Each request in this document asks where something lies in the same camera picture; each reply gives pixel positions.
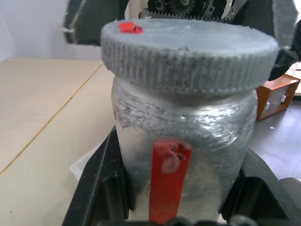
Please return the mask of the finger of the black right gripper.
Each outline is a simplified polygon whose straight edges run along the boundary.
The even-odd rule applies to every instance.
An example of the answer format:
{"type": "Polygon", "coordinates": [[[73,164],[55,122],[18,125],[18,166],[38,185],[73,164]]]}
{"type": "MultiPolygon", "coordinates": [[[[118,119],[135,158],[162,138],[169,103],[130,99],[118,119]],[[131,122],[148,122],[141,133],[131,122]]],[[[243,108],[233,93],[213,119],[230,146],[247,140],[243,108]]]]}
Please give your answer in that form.
{"type": "Polygon", "coordinates": [[[234,24],[257,29],[273,37],[279,52],[268,78],[273,81],[299,62],[299,21],[294,0],[246,0],[234,24]]]}
{"type": "Polygon", "coordinates": [[[69,0],[63,32],[67,43],[100,45],[101,29],[107,23],[125,19],[129,0],[69,0]]]}

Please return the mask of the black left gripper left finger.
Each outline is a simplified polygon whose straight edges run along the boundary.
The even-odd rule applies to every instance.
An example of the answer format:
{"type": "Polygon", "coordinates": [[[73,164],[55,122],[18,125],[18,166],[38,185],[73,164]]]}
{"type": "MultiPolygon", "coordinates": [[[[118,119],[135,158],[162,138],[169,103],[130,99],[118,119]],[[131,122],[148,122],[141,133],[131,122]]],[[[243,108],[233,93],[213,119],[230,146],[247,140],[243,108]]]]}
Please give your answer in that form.
{"type": "Polygon", "coordinates": [[[116,128],[87,161],[62,226],[127,226],[132,208],[116,128]]]}

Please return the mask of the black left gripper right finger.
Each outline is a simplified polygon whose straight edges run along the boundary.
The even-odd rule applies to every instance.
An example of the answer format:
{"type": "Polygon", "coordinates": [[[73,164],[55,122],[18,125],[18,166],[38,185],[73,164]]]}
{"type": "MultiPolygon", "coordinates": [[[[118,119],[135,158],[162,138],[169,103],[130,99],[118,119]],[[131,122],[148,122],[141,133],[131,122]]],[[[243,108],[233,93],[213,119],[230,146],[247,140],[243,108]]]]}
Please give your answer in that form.
{"type": "Polygon", "coordinates": [[[301,181],[277,179],[266,162],[249,150],[220,213],[226,221],[241,215],[258,226],[301,226],[301,181]]]}

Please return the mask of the grey ribbed jar lid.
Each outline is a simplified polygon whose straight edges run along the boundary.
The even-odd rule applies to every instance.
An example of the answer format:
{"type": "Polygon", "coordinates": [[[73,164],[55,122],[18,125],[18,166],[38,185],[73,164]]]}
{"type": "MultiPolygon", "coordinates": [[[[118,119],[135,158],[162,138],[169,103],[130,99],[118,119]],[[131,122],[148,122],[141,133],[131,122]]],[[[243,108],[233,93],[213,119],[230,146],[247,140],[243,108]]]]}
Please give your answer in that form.
{"type": "Polygon", "coordinates": [[[245,26],[181,19],[134,19],[141,33],[101,31],[108,70],[133,84],[185,95],[223,96],[254,90],[278,55],[271,36],[245,26]]]}

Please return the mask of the grey jar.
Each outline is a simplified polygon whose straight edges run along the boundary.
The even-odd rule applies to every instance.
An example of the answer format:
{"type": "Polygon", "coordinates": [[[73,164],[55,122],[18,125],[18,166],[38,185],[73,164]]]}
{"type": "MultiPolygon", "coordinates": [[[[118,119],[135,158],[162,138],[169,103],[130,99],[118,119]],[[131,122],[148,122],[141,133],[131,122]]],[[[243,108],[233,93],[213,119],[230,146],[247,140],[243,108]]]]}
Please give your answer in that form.
{"type": "Polygon", "coordinates": [[[111,98],[134,203],[129,219],[148,219],[154,142],[176,140],[192,148],[177,215],[217,220],[248,151],[256,93],[207,99],[160,93],[116,77],[111,98]]]}

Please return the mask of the white plastic box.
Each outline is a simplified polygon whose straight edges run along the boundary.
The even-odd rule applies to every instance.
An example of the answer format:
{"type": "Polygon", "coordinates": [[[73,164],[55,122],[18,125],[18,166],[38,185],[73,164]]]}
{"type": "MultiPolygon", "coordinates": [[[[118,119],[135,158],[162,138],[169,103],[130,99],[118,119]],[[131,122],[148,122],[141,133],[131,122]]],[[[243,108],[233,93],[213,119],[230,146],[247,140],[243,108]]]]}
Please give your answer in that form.
{"type": "Polygon", "coordinates": [[[96,149],[92,149],[82,157],[80,157],[78,160],[76,160],[71,166],[70,171],[75,177],[75,179],[79,182],[80,177],[83,173],[83,170],[85,168],[85,165],[87,164],[88,160],[93,156],[93,154],[96,152],[96,149]]]}

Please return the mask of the red tape piece on lid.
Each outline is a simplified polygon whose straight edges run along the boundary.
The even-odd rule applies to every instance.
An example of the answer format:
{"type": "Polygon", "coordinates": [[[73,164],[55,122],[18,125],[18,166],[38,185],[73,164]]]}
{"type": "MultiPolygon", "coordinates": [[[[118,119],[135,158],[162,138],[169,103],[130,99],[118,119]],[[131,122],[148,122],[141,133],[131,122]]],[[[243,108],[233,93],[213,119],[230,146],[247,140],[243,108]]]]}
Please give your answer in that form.
{"type": "Polygon", "coordinates": [[[136,33],[140,34],[143,32],[143,28],[135,24],[134,22],[120,22],[119,31],[122,33],[136,33]]]}

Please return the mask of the red tape strip on jar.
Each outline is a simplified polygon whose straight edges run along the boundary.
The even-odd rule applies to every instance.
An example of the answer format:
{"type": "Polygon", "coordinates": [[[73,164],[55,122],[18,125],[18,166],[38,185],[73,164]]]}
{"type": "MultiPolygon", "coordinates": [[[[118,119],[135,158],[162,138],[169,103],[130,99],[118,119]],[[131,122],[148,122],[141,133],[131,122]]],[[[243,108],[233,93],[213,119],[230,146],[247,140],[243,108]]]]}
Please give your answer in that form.
{"type": "Polygon", "coordinates": [[[179,140],[154,142],[149,221],[165,224],[177,216],[192,148],[179,140]]]}

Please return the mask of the orange wooden cabinet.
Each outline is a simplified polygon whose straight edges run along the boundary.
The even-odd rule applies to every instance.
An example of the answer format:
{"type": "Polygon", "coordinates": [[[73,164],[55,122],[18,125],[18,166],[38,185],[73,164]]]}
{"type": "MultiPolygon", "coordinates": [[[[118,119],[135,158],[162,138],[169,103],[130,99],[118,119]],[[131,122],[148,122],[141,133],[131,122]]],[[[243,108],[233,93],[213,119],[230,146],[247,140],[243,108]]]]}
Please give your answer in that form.
{"type": "Polygon", "coordinates": [[[266,81],[257,89],[257,121],[285,110],[294,97],[301,97],[301,62],[295,63],[281,77],[266,81]]]}

